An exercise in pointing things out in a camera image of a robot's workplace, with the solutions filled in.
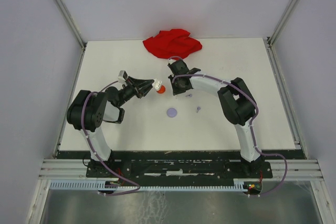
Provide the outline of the orange earbud charging case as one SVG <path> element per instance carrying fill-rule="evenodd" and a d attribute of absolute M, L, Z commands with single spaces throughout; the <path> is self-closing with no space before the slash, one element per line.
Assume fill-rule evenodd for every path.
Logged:
<path fill-rule="evenodd" d="M 164 85 L 162 85 L 158 90 L 157 90 L 157 93 L 159 94 L 163 94 L 165 92 L 166 88 Z"/>

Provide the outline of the left aluminium frame post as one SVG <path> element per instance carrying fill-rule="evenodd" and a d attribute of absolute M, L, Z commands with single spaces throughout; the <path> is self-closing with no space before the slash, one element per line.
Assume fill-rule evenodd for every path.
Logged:
<path fill-rule="evenodd" d="M 75 21 L 72 17 L 72 15 L 70 14 L 64 0 L 53 0 L 57 6 L 57 8 L 59 9 L 62 17 L 64 18 L 66 24 L 68 25 L 68 27 L 70 28 L 72 34 L 74 35 L 76 41 L 78 42 L 78 44 L 80 45 L 81 48 L 85 48 L 86 47 L 86 42 L 83 39 L 79 28 L 77 27 L 77 25 L 75 24 Z"/>

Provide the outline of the aluminium front frame rail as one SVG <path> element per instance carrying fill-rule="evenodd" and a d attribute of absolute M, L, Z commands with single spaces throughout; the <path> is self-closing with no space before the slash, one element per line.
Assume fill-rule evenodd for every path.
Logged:
<path fill-rule="evenodd" d="M 283 160 L 269 160 L 273 177 L 280 181 L 287 173 L 286 181 L 322 181 L 323 176 L 315 159 L 288 160 L 287 169 Z M 87 168 L 79 159 L 46 159 L 39 172 L 39 179 L 86 179 Z"/>

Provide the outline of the white earbud charging case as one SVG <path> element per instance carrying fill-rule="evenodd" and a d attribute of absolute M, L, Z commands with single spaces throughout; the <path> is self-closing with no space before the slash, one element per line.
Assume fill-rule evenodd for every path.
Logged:
<path fill-rule="evenodd" d="M 156 90 L 159 91 L 162 86 L 162 81 L 159 79 L 154 79 L 154 82 L 152 83 L 152 87 Z"/>

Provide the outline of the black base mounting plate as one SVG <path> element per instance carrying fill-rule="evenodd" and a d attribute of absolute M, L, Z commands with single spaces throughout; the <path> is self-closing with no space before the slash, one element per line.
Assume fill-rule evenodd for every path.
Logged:
<path fill-rule="evenodd" d="M 89 156 L 88 151 L 60 151 L 56 159 L 68 163 L 78 161 L 86 168 L 88 178 L 112 178 L 119 174 L 140 185 L 148 183 L 148 176 L 219 176 L 226 183 L 241 178 L 274 178 L 277 169 L 271 162 L 279 162 L 281 169 L 289 169 L 290 164 L 305 160 L 302 150 L 278 151 L 275 156 L 266 152 L 255 165 L 244 162 L 237 151 L 117 151 L 104 162 Z"/>

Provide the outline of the red crumpled cloth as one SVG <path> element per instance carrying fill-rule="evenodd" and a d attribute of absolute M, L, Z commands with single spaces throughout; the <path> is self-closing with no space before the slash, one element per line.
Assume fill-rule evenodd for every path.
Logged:
<path fill-rule="evenodd" d="M 180 28 L 160 30 L 156 36 L 144 40 L 143 45 L 157 58 L 181 57 L 185 59 L 203 48 L 201 42 L 190 35 L 189 31 Z"/>

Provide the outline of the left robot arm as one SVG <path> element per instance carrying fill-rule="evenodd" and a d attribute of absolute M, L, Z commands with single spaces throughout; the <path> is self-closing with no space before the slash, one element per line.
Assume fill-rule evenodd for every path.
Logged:
<path fill-rule="evenodd" d="M 162 82 L 156 79 L 120 77 L 99 92 L 80 90 L 67 110 L 67 122 L 86 139 L 91 159 L 99 162 L 98 171 L 105 177 L 116 171 L 111 161 L 112 150 L 102 131 L 102 123 L 120 124 L 125 115 L 122 107 L 136 97 L 145 97 L 153 88 L 160 88 Z"/>

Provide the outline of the purple earbud charging case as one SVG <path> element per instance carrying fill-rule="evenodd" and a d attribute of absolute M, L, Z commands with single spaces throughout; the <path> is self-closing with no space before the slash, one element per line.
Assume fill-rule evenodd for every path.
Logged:
<path fill-rule="evenodd" d="M 175 108 L 168 108 L 166 114 L 170 118 L 174 118 L 177 116 L 177 110 Z"/>

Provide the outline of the aluminium frame post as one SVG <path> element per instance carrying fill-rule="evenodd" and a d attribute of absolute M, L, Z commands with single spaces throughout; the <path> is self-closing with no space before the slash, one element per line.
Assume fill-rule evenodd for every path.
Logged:
<path fill-rule="evenodd" d="M 72 15 L 70 14 L 64 0 L 53 0 L 57 6 L 57 8 L 59 9 L 62 17 L 64 18 L 66 24 L 68 25 L 68 27 L 70 28 L 72 34 L 74 35 L 76 41 L 78 42 L 78 44 L 80 45 L 81 48 L 85 48 L 86 47 L 86 42 L 83 39 L 79 28 L 77 27 L 77 25 L 75 24 L 75 21 L 72 17 Z"/>
<path fill-rule="evenodd" d="M 289 21 L 289 18 L 295 11 L 297 5 L 299 4 L 300 0 L 289 0 L 283 14 L 281 15 L 280 20 L 275 26 L 275 29 L 272 33 L 272 35 L 267 39 L 267 44 L 269 47 L 272 47 L 275 45 L 276 41 L 279 39 L 282 31 L 284 30 L 286 24 Z"/>

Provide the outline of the right aluminium frame post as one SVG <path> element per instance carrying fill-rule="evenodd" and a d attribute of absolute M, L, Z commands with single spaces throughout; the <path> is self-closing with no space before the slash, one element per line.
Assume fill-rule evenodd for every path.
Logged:
<path fill-rule="evenodd" d="M 276 41 L 279 39 L 282 31 L 284 30 L 286 24 L 289 21 L 289 18 L 295 11 L 297 5 L 299 4 L 300 0 L 289 0 L 283 14 L 281 15 L 280 20 L 275 26 L 275 29 L 272 33 L 272 35 L 267 39 L 267 44 L 269 47 L 272 47 L 275 45 Z"/>

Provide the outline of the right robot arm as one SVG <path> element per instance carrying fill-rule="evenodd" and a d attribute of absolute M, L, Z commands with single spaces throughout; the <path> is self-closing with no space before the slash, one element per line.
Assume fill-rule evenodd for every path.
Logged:
<path fill-rule="evenodd" d="M 223 114 L 234 127 L 240 144 L 241 172 L 246 177 L 259 173 L 263 159 L 258 150 L 253 120 L 258 114 L 255 99 L 241 78 L 224 81 L 204 74 L 198 68 L 189 69 L 182 59 L 169 60 L 167 65 L 173 94 L 202 90 L 219 98 Z"/>

